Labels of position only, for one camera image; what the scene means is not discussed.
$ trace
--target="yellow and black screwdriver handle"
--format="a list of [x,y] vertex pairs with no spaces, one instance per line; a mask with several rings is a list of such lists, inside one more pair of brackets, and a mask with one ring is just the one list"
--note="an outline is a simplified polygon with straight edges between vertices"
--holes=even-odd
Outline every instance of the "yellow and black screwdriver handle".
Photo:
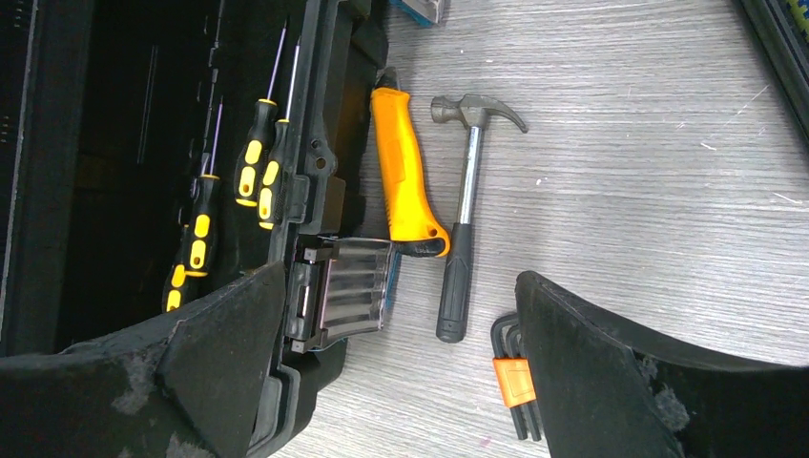
[[425,192],[419,143],[410,122],[410,94],[391,88],[371,93],[384,206],[390,239],[404,255],[445,256],[449,234],[433,216]]
[[221,181],[215,175],[200,175],[197,178],[197,197],[189,221],[189,243],[185,250],[185,275],[205,277],[211,267],[212,257],[217,249],[216,201]]
[[163,286],[164,313],[177,310],[187,302],[197,298],[197,279],[188,277],[185,274],[185,262],[183,261],[183,253],[188,249],[186,245],[191,241],[188,224],[183,227],[182,233],[182,242],[177,250],[175,262]]
[[261,190],[259,192],[259,226],[273,230],[283,218],[284,188],[283,188],[283,155],[286,148],[286,132],[289,129],[289,119],[279,119],[276,122],[276,141],[270,150],[267,168],[261,177]]
[[253,126],[247,133],[247,143],[236,163],[236,176],[233,179],[233,195],[236,203],[245,207],[259,204],[259,172],[267,149],[273,144],[273,130],[270,123],[278,115],[278,105],[266,98],[256,102]]

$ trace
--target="table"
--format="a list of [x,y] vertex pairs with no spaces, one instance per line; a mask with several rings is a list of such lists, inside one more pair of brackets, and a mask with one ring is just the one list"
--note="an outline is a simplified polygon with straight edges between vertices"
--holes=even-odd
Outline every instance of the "table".
[[486,133],[467,338],[434,336],[444,261],[404,260],[386,330],[351,340],[278,456],[548,456],[516,440],[490,362],[524,270],[692,344],[809,363],[809,156],[730,1],[453,1],[434,29],[392,10],[389,39],[447,229],[466,133],[431,98],[490,95],[530,131]]

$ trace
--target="hammer handle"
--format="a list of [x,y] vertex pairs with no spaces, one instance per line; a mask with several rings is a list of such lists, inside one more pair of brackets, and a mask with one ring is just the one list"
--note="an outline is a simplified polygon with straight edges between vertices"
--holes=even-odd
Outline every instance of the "hammer handle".
[[452,226],[449,254],[444,268],[444,287],[438,309],[435,335],[442,342],[456,344],[467,334],[469,288],[472,280],[472,225]]

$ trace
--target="toolbox compartment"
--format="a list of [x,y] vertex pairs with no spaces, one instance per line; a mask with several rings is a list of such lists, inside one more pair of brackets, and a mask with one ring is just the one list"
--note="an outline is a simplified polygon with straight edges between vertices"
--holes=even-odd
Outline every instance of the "toolbox compartment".
[[[4,92],[22,94],[9,98],[14,103],[4,107],[3,114],[21,113],[24,135],[19,142],[14,138],[13,148],[9,141],[0,143],[16,160],[13,174],[0,177],[9,190],[0,196],[10,202],[8,215],[0,216],[11,221],[0,336],[0,355],[5,357],[0,359],[0,387],[8,389],[2,390],[7,394],[0,405],[37,407],[27,409],[28,416],[18,419],[18,425],[3,427],[3,437],[19,437],[0,448],[35,455],[36,449],[26,449],[35,443],[28,442],[31,437],[24,432],[37,422],[50,422],[44,429],[59,436],[51,442],[63,445],[74,444],[81,428],[93,430],[89,425],[54,425],[70,418],[70,412],[47,414],[49,406],[68,403],[60,396],[93,389],[90,378],[83,385],[86,367],[79,370],[72,355],[89,355],[112,341],[130,344],[119,343],[115,350],[130,348],[133,354],[141,354],[139,345],[149,339],[168,339],[171,347],[175,331],[157,331],[171,330],[166,323],[172,314],[160,314],[162,287],[178,248],[178,221],[198,174],[201,144],[210,141],[212,102],[221,96],[225,108],[217,159],[223,180],[217,264],[202,286],[206,297],[189,304],[186,312],[232,307],[228,303],[235,300],[230,294],[235,287],[271,291],[263,293],[269,295],[267,306],[276,316],[265,330],[273,342],[266,348],[267,369],[257,393],[244,388],[239,396],[242,401],[258,396],[247,454],[276,451],[308,424],[318,391],[342,371],[346,344],[319,352],[290,351],[281,324],[287,313],[285,288],[274,277],[263,284],[257,281],[271,278],[264,264],[271,264],[272,272],[277,271],[273,265],[283,264],[288,274],[296,253],[317,244],[317,236],[351,235],[363,222],[360,164],[370,122],[369,96],[386,60],[386,2],[39,0],[36,9],[32,1],[18,3],[29,15],[15,19],[24,27],[11,31],[15,35],[6,38],[13,46],[2,50],[12,62],[7,79],[15,83],[4,85]],[[220,16],[217,48],[213,31]],[[287,163],[296,185],[288,193],[284,224],[270,236],[258,228],[254,214],[234,203],[230,180],[253,105],[266,94],[287,17],[289,36],[301,38],[289,129],[294,146]],[[278,94],[286,94],[290,85],[289,51],[294,45],[295,39],[287,41],[280,63],[276,99],[282,109],[285,95]],[[217,69],[215,84],[209,66]],[[12,135],[17,132],[4,131],[3,139]],[[236,330],[228,325],[218,326],[224,334]],[[93,364],[109,366],[113,360],[104,358],[113,353],[100,352]],[[160,363],[149,381],[164,392],[161,384],[167,383],[168,366]],[[50,369],[32,370],[35,367]],[[65,376],[73,380],[73,390],[56,390],[52,399],[42,399],[49,393],[43,386]],[[120,383],[121,389],[130,382],[110,381]],[[233,385],[251,383],[236,379]],[[168,394],[177,397],[172,398],[175,405],[183,404],[183,393]],[[147,406],[166,402],[149,399]],[[217,407],[214,402],[208,406]],[[108,425],[118,414],[103,410],[89,421]],[[183,415],[192,417],[188,437],[201,434],[212,451],[220,450],[215,439],[205,437],[206,428],[194,424],[195,415],[187,409]],[[202,423],[226,420],[212,412],[200,415]],[[93,437],[99,442],[80,449],[104,450],[109,445],[105,441],[141,447],[135,440],[140,441],[126,434]],[[165,445],[159,445],[162,448],[150,444],[142,452],[152,447],[165,451]]]

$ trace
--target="toolbox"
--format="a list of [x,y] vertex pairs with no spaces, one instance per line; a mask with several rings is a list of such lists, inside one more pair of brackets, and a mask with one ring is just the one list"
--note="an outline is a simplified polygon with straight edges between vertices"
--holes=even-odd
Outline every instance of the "toolbox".
[[[13,103],[0,113],[0,148],[15,162],[0,177],[10,204],[0,214],[10,221],[0,408],[19,415],[0,422],[0,455],[141,456],[193,445],[263,457],[306,427],[318,391],[342,371],[344,337],[381,322],[390,285],[369,270],[370,309],[307,307],[301,292],[328,296],[320,271],[396,261],[385,240],[341,248],[364,220],[360,164],[386,60],[386,4],[3,7],[10,46],[0,52],[11,68],[2,90]],[[268,232],[255,210],[234,204],[229,180],[285,23],[293,39],[279,94],[292,83],[298,37],[301,50],[284,216]],[[161,314],[220,100],[216,265],[197,301]]]

